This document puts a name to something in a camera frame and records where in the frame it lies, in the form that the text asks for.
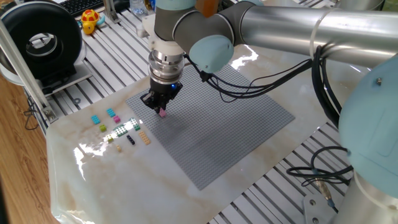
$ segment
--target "white marble surface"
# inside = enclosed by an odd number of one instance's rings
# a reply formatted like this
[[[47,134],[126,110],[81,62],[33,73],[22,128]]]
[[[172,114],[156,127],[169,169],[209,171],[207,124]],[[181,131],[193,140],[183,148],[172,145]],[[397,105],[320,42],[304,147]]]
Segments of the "white marble surface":
[[[230,64],[252,80],[305,59],[242,45],[236,47]],[[329,62],[328,70],[341,102],[368,71],[336,62]],[[134,130],[129,134],[137,142],[135,146],[126,136],[111,144],[104,141],[105,135],[117,126],[106,109],[112,108],[123,123],[127,122],[136,115],[124,101],[148,87],[149,79],[145,78],[49,127],[52,213],[61,223],[207,223],[326,122],[312,88],[310,71],[306,71],[269,93],[296,119],[199,191],[145,124],[141,128],[152,141],[148,146]],[[93,125],[94,114],[107,126],[106,133],[100,132],[99,125]],[[117,144],[122,152],[117,151]]]

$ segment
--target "lego brick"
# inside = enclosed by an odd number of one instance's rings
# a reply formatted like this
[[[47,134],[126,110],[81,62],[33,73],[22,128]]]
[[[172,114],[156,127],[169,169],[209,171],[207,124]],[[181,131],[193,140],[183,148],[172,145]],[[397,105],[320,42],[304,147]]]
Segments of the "lego brick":
[[[164,111],[163,108],[161,108],[160,111],[159,111],[159,116],[161,118],[164,118],[164,117],[166,117],[166,115],[167,115],[166,111]]]
[[[113,120],[117,124],[117,123],[120,122],[120,117],[116,115],[116,116],[113,117]]]
[[[132,126],[134,127],[134,129],[136,131],[141,129],[141,127],[139,126],[138,122],[134,118],[130,118],[129,121],[130,121],[130,123],[132,124]]]
[[[136,142],[132,140],[132,137],[130,135],[127,135],[127,139],[131,142],[132,145],[136,144]]]
[[[101,122],[97,115],[92,116],[91,119],[93,120],[94,124],[100,124]]]
[[[106,131],[106,126],[105,126],[105,124],[102,124],[101,126],[99,126],[99,129],[100,129],[102,132]]]
[[[113,112],[112,108],[107,109],[106,112],[110,115],[111,118],[116,116],[116,114]]]
[[[124,124],[114,128],[113,131],[118,135],[118,137],[128,132],[128,130],[124,127]]]
[[[113,138],[112,138],[112,135],[111,134],[109,134],[109,135],[107,135],[106,137],[106,140],[108,141],[108,143],[111,143],[111,142],[113,142]]]
[[[230,65],[216,74],[230,83],[250,84]],[[184,68],[181,82],[184,89],[167,105],[164,118],[142,103],[148,90],[126,103],[199,190],[294,120],[267,95],[222,103],[209,85],[197,85],[192,66]]]
[[[150,144],[150,140],[149,140],[148,136],[143,131],[140,131],[140,133],[138,133],[138,135],[142,139],[142,141],[145,143],[145,145]]]

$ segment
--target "cyan lego brick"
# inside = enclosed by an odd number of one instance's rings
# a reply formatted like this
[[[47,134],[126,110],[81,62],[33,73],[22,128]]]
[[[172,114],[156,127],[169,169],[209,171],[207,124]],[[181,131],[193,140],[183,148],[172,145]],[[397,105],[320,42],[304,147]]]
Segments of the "cyan lego brick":
[[[113,112],[112,108],[107,109],[106,112],[110,115],[111,118],[116,116],[116,114]]]
[[[93,120],[94,124],[100,124],[101,122],[97,115],[92,116],[91,119]]]

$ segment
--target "black cable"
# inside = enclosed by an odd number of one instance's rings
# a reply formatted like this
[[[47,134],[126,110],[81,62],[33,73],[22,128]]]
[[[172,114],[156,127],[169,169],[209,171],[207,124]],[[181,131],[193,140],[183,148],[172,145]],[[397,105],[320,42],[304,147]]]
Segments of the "black cable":
[[[24,115],[27,117],[26,122],[25,122],[25,129],[28,130],[28,131],[33,131],[33,130],[35,130],[35,129],[37,129],[37,128],[39,127],[38,124],[36,124],[36,127],[34,127],[34,128],[28,128],[28,127],[27,127],[28,122],[29,122],[29,120],[30,120],[30,117],[34,116],[33,113],[37,112],[37,111],[34,109],[35,103],[34,103],[34,102],[31,103],[31,101],[32,101],[32,97],[29,96],[28,99],[27,99],[27,104],[28,104],[29,108],[28,108],[27,111],[24,111]]]
[[[296,75],[298,75],[299,73],[302,73],[304,71],[306,71],[307,69],[309,69],[311,67],[312,61],[310,59],[304,60],[303,62],[298,63],[297,65],[295,65],[292,68],[289,68],[283,72],[279,72],[273,75],[268,75],[265,77],[260,77],[257,78],[255,80],[253,80],[249,86],[241,86],[241,85],[235,85],[232,83],[229,83],[225,80],[223,80],[222,78],[218,77],[215,74],[207,74],[206,76],[204,76],[204,72],[200,71],[199,68],[197,67],[197,65],[195,63],[192,62],[192,60],[190,59],[190,57],[188,55],[184,55],[184,57],[193,65],[194,69],[200,74],[200,76],[202,77],[202,80],[204,82],[207,82],[209,84],[209,86],[211,86],[212,88],[216,89],[217,91],[219,91],[220,93],[220,97],[221,99],[226,102],[226,103],[231,103],[237,99],[245,99],[245,98],[254,98],[257,96],[261,96],[263,94],[268,93],[269,91],[277,88],[278,86],[281,86],[282,84],[284,84],[285,82],[289,81],[291,78],[295,77]],[[271,84],[267,84],[267,85],[261,85],[261,86],[252,86],[252,84],[262,78],[269,78],[269,77],[274,77],[276,75],[280,75],[283,74],[285,72],[291,71],[293,69],[297,68],[296,70],[286,74],[285,76],[283,76],[282,78],[278,79],[277,81],[275,81],[274,83]],[[246,91],[242,92],[242,91],[229,91],[229,90],[225,90],[224,88],[220,87],[220,83],[224,83],[225,85],[229,86],[229,87],[233,87],[233,88],[243,88],[246,89]],[[231,101],[226,101],[223,98],[223,95],[226,96],[230,96],[232,98],[234,98]]]
[[[349,180],[345,179],[342,177],[343,174],[346,174],[350,171],[352,171],[354,168],[352,166],[349,166],[345,169],[339,170],[337,172],[329,172],[327,170],[323,169],[317,169],[314,165],[315,158],[319,155],[319,153],[327,150],[341,150],[347,152],[346,148],[339,147],[339,146],[329,146],[329,147],[324,147],[316,152],[314,152],[311,162],[310,162],[310,167],[292,167],[286,170],[286,173],[288,175],[292,175],[294,177],[302,177],[306,178],[309,180],[306,180],[304,183],[312,183],[315,181],[315,179],[323,179],[325,182],[328,182],[329,179],[332,180],[340,180],[340,182],[336,182],[335,184],[346,184],[349,185]],[[302,171],[312,171],[313,173],[316,172],[317,174],[303,174]]]
[[[332,207],[332,209],[333,209],[336,213],[338,213],[338,210],[337,210],[336,207]]]
[[[320,71],[320,58],[321,58],[322,47],[318,46],[317,51],[314,55],[312,65],[312,84],[317,95],[318,101],[321,104],[323,111],[331,122],[338,128],[339,114],[336,112],[329,97],[324,89],[321,71]]]
[[[228,90],[224,90],[222,89],[220,86],[218,86],[216,83],[212,83],[209,80],[207,80],[206,82],[214,89],[222,92],[223,94],[230,96],[232,98],[239,98],[239,99],[246,99],[246,98],[254,98],[257,96],[261,96],[264,95],[268,92],[270,92],[271,90],[277,88],[278,86],[281,86],[282,84],[284,84],[285,82],[289,81],[290,79],[292,79],[293,77],[295,77],[296,75],[308,70],[310,67],[312,66],[312,62],[308,61],[307,63],[305,63],[304,65],[300,66],[299,68],[297,68],[296,70],[288,73],[287,75],[283,76],[282,78],[276,80],[274,83],[271,83],[269,85],[266,85],[265,88],[260,89],[260,90],[254,90],[252,92],[248,92],[248,93],[242,93],[242,92],[232,92],[232,91],[228,91]]]
[[[326,90],[330,96],[330,99],[332,100],[333,104],[335,105],[337,111],[339,113],[341,113],[341,105],[340,105],[339,101],[337,100],[335,93],[331,89],[331,86],[329,83],[328,74],[326,72],[326,59],[325,58],[322,60],[322,75],[323,75],[323,84],[326,87]]]

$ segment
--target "yellow toy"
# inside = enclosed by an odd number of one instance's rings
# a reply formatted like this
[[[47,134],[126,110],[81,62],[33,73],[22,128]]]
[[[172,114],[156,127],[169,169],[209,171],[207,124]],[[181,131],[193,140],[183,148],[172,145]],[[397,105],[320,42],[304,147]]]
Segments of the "yellow toy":
[[[90,35],[94,32],[95,25],[98,26],[105,22],[105,17],[100,18],[100,15],[96,11],[88,9],[81,15],[81,22],[83,23],[83,32]]]

